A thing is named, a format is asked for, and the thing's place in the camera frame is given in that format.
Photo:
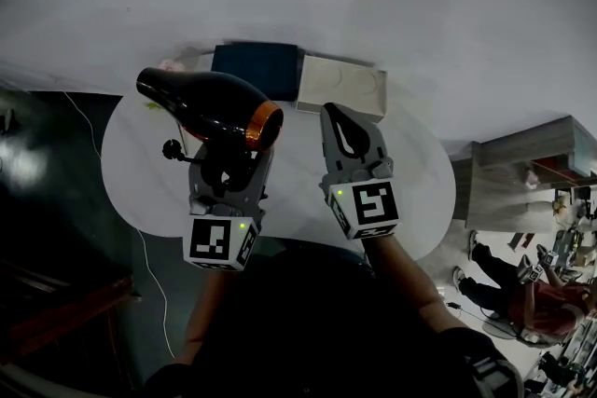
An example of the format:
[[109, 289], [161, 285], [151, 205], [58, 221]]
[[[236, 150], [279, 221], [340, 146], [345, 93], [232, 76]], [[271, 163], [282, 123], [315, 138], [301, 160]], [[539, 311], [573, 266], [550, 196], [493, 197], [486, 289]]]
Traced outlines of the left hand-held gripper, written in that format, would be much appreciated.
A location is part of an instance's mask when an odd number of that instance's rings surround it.
[[188, 164], [189, 217], [183, 236], [183, 256], [193, 266], [242, 271], [261, 231], [265, 211], [259, 202], [268, 197], [266, 186], [274, 150], [250, 154], [247, 185], [236, 205], [202, 197], [208, 193], [201, 174], [207, 148], [202, 145]]

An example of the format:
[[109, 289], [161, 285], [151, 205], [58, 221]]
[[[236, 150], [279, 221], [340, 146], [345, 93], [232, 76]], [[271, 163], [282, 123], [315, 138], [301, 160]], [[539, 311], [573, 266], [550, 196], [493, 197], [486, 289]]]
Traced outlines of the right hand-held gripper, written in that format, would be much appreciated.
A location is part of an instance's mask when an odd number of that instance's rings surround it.
[[390, 235], [400, 222], [394, 163], [377, 124], [350, 107], [325, 103], [320, 125], [328, 171], [321, 187], [345, 238]]

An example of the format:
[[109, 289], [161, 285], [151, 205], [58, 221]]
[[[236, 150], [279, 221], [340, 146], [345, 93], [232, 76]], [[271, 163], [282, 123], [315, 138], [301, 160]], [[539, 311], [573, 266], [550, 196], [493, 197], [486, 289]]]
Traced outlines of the black orange hair dryer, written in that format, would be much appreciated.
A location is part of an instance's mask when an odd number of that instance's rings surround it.
[[261, 158], [277, 140], [284, 112], [263, 92], [237, 76], [144, 69], [137, 91], [175, 118], [206, 147], [199, 159], [202, 180], [217, 197], [244, 190]]

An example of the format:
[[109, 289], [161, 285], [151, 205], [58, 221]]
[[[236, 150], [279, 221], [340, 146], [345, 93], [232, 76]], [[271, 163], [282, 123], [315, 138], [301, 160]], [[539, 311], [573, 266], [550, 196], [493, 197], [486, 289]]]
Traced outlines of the white round table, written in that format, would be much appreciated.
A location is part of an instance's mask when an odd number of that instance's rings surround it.
[[[320, 188], [326, 173], [319, 116], [280, 104], [284, 125], [274, 145], [265, 236], [306, 240], [359, 252], [347, 240]], [[378, 125], [394, 162], [399, 214], [397, 238], [415, 259], [431, 253], [447, 232], [455, 204], [451, 162], [440, 141], [400, 102]], [[163, 238], [183, 236], [189, 218], [189, 166], [162, 154], [179, 139], [175, 119], [156, 101], [131, 87], [108, 120], [102, 142], [104, 187], [119, 215], [131, 226]]]

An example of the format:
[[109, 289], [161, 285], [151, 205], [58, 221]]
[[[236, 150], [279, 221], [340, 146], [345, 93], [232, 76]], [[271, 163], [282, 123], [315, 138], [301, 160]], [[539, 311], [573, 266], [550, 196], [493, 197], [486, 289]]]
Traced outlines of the person's left forearm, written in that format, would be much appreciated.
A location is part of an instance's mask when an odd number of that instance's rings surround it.
[[208, 271], [203, 290], [187, 322], [182, 349], [175, 355], [175, 364], [191, 365], [201, 349], [216, 313], [239, 277], [239, 272]]

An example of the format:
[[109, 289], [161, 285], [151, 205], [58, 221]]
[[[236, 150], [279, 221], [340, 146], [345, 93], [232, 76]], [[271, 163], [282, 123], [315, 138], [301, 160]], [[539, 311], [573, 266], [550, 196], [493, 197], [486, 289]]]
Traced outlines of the person's right forearm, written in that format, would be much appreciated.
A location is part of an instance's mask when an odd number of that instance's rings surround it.
[[394, 235], [365, 239], [363, 246], [376, 277], [415, 310], [432, 330], [466, 328], [452, 315], [427, 273]]

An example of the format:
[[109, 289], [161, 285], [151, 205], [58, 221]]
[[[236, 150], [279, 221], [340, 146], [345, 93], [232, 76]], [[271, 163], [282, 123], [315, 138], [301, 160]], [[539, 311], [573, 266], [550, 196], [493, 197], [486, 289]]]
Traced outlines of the beige box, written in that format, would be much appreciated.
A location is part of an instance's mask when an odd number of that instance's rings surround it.
[[319, 114], [326, 103], [347, 106], [379, 123], [387, 113], [387, 73], [357, 63], [306, 55], [296, 109]]

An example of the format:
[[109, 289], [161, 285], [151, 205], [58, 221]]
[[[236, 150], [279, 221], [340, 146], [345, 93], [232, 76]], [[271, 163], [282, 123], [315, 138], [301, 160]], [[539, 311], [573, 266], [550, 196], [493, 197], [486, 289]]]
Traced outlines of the dark teal box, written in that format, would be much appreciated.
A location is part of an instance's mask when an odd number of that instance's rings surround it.
[[237, 42], [215, 47], [211, 70], [234, 75], [273, 101], [298, 97], [299, 48], [294, 45]]

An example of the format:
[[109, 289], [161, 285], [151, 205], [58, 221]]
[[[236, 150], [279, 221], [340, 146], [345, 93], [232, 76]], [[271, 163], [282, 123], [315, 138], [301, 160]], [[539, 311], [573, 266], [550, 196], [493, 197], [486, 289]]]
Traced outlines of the pink artificial flower sprig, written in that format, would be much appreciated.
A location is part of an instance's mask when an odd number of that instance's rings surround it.
[[189, 80], [183, 63], [164, 60], [158, 67], [147, 67], [137, 77], [137, 91], [152, 102], [173, 111], [180, 102], [180, 92]]

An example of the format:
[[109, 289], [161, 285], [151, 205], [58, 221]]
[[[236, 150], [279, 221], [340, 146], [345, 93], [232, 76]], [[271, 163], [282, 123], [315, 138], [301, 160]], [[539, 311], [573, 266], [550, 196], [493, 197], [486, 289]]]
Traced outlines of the grey wooden low cabinet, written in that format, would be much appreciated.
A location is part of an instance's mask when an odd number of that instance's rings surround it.
[[451, 157], [456, 199], [452, 218], [477, 231], [548, 233], [555, 225], [555, 191], [549, 183], [532, 186], [527, 162], [484, 165], [481, 144], [471, 143]]

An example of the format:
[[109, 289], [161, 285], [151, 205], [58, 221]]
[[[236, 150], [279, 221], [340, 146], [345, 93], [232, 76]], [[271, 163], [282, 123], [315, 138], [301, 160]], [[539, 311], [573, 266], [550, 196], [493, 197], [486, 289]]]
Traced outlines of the person's black shirt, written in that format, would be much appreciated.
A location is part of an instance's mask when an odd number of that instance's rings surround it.
[[437, 333], [368, 257], [312, 244], [250, 265], [191, 365], [142, 398], [523, 398], [518, 369], [469, 327]]

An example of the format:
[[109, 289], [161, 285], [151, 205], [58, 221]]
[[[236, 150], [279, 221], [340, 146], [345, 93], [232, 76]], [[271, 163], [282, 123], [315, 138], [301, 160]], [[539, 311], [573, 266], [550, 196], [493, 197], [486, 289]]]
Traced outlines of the dark brown wooden furniture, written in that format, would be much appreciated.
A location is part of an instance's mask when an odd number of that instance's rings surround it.
[[74, 391], [134, 393], [118, 308], [132, 299], [130, 273], [42, 274], [0, 261], [0, 366], [16, 365]]

